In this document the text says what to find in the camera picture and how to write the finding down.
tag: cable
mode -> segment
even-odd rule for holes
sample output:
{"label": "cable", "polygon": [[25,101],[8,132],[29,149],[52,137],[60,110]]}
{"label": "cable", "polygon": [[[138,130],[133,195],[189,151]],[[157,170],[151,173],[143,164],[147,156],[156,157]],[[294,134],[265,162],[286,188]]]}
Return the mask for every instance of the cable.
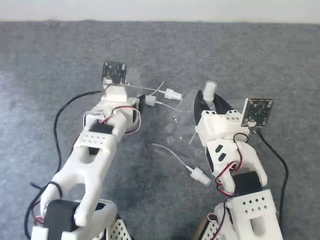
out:
{"label": "cable", "polygon": [[219,233],[221,231],[221,228],[222,228],[222,226],[224,224],[224,221],[225,221],[225,218],[226,218],[226,213],[227,213],[226,203],[227,203],[227,200],[230,199],[230,198],[232,198],[232,196],[228,196],[228,197],[226,197],[224,199],[224,202],[223,202],[223,216],[222,216],[221,222],[219,223],[218,229],[216,230],[215,234],[213,235],[212,240],[217,240],[217,238],[218,238],[218,235],[219,235]]}
{"label": "cable", "polygon": [[170,106],[170,105],[168,105],[168,104],[166,104],[166,103],[164,103],[164,102],[161,102],[161,101],[155,101],[155,103],[156,103],[156,104],[163,105],[163,106],[166,106],[167,108],[170,108],[170,109],[172,109],[172,110],[174,110],[174,111],[177,111],[177,112],[179,112],[179,113],[188,113],[188,114],[192,114],[192,113],[193,113],[193,111],[183,111],[183,110],[176,109],[175,107]]}
{"label": "cable", "polygon": [[192,171],[192,168],[191,168],[190,166],[188,166],[184,161],[182,161],[181,158],[178,157],[178,155],[175,154],[171,149],[167,148],[166,146],[163,146],[163,145],[160,145],[160,144],[157,144],[157,143],[153,143],[153,142],[151,143],[151,145],[157,146],[157,147],[159,147],[159,148],[163,148],[163,149],[167,150],[167,151],[170,152],[173,156],[175,156],[176,159],[178,159],[179,162],[180,162],[181,164],[183,164],[188,170]]}
{"label": "cable", "polygon": [[165,91],[158,90],[158,89],[154,89],[154,88],[150,88],[150,87],[135,86],[135,85],[129,85],[129,84],[126,84],[126,86],[128,86],[128,87],[133,87],[133,88],[137,88],[137,89],[144,89],[144,90],[155,91],[155,92],[159,92],[159,93],[162,93],[162,94],[165,94],[165,93],[166,93]]}
{"label": "cable", "polygon": [[61,165],[62,165],[62,156],[61,156],[61,150],[60,150],[60,146],[59,146],[59,141],[58,141],[58,135],[57,135],[57,124],[58,124],[58,119],[60,114],[66,109],[66,107],[71,104],[73,101],[82,98],[84,96],[87,95],[93,95],[93,94],[98,94],[98,93],[102,93],[103,91],[89,91],[86,93],[82,93],[82,94],[78,94],[76,96],[74,96],[73,98],[71,98],[65,105],[63,105],[60,110],[58,111],[58,113],[55,116],[54,119],[54,124],[53,124],[53,136],[54,136],[54,141],[55,141],[55,146],[56,146],[56,151],[58,153],[58,167],[56,168],[55,173],[59,172],[61,169]]}
{"label": "cable", "polygon": [[[66,104],[64,104],[60,110],[58,111],[58,113],[55,116],[54,119],[54,124],[53,124],[53,136],[54,136],[54,141],[55,141],[55,146],[56,146],[56,151],[58,154],[58,167],[56,169],[56,173],[60,171],[61,169],[61,165],[62,165],[62,155],[61,155],[61,150],[60,150],[60,146],[59,146],[59,141],[58,141],[58,135],[57,135],[57,124],[58,124],[58,119],[59,116],[61,115],[61,113],[66,109],[66,107],[71,104],[73,101],[82,98],[84,96],[88,96],[88,95],[93,95],[93,94],[98,94],[98,93],[102,93],[103,91],[89,91],[89,92],[85,92],[82,94],[78,94],[76,96],[74,96],[73,98],[71,98]],[[44,186],[43,188],[40,189],[40,191],[38,192],[38,194],[35,196],[35,198],[31,201],[31,203],[29,204],[29,206],[26,209],[25,215],[24,215],[24,222],[23,222],[23,229],[24,229],[24,234],[26,236],[27,239],[31,239],[29,230],[28,230],[28,221],[29,221],[29,216],[30,213],[32,211],[32,208],[34,207],[35,203],[38,201],[38,199],[40,198],[40,196],[44,193],[46,187],[48,185]]]}
{"label": "cable", "polygon": [[138,110],[138,109],[135,109],[136,112],[138,113],[139,115],[139,125],[138,127],[135,129],[135,130],[131,130],[131,131],[126,131],[124,134],[126,135],[130,135],[130,134],[135,134],[136,132],[139,131],[140,127],[141,127],[141,112]]}
{"label": "cable", "polygon": [[258,128],[257,134],[261,138],[261,140],[264,142],[264,144],[273,152],[274,155],[281,161],[284,170],[285,170],[285,176],[281,188],[281,197],[280,197],[280,208],[279,208],[279,226],[283,234],[283,211],[284,211],[284,201],[285,201],[285,191],[286,191],[286,186],[289,178],[289,168],[286,163],[286,161],[277,153],[276,150],[267,142],[267,140],[264,138],[264,136],[261,133],[261,129]]}
{"label": "cable", "polygon": [[157,87],[156,90],[153,91],[153,93],[151,93],[150,95],[152,96],[153,94],[156,94],[157,92],[160,91],[160,88],[162,87],[162,85],[165,83],[165,81],[162,81],[162,83],[160,83],[160,85]]}
{"label": "cable", "polygon": [[233,142],[234,142],[234,144],[236,145],[236,150],[237,150],[237,152],[238,152],[238,154],[239,154],[239,157],[240,157],[240,162],[239,162],[239,164],[236,162],[236,161],[232,161],[232,162],[230,162],[229,164],[227,164],[226,165],[226,167],[218,174],[218,176],[216,176],[216,178],[215,178],[215,183],[216,183],[216,189],[220,192],[220,193],[222,193],[223,195],[225,195],[225,196],[234,196],[234,194],[233,193],[230,193],[230,192],[227,192],[227,191],[225,191],[225,190],[223,190],[223,189],[221,189],[220,187],[222,186],[223,187],[223,184],[222,184],[222,182],[219,180],[219,178],[221,178],[221,176],[223,175],[223,174],[225,174],[227,171],[233,171],[233,172],[235,172],[235,171],[238,171],[240,168],[242,168],[243,166],[244,166],[244,158],[243,158],[243,155],[242,155],[242,153],[241,153],[241,151],[240,151],[240,148],[239,148],[239,146],[238,146],[238,144],[237,144],[237,141],[236,141],[236,136],[237,135],[243,135],[243,136],[245,136],[246,137],[246,139],[245,139],[245,143],[247,143],[248,141],[249,141],[249,136],[247,135],[247,134],[245,134],[245,133],[242,133],[242,132],[237,132],[235,135],[233,135],[233,138],[232,138],[232,140],[233,140]]}
{"label": "cable", "polygon": [[138,109],[136,109],[134,106],[126,106],[126,105],[117,106],[117,107],[115,107],[114,109],[112,109],[110,115],[107,116],[105,119],[103,119],[100,123],[101,123],[101,124],[107,123],[107,121],[108,121],[112,116],[115,115],[115,111],[116,111],[116,110],[119,110],[119,109],[132,109],[132,110],[134,110],[134,111],[136,111],[136,112],[138,113],[138,115],[139,115],[139,125],[138,125],[138,127],[137,127],[135,130],[126,131],[124,134],[129,135],[129,134],[134,134],[134,133],[136,133],[136,132],[140,129],[140,127],[141,127],[141,113],[140,113],[140,111],[139,111]]}

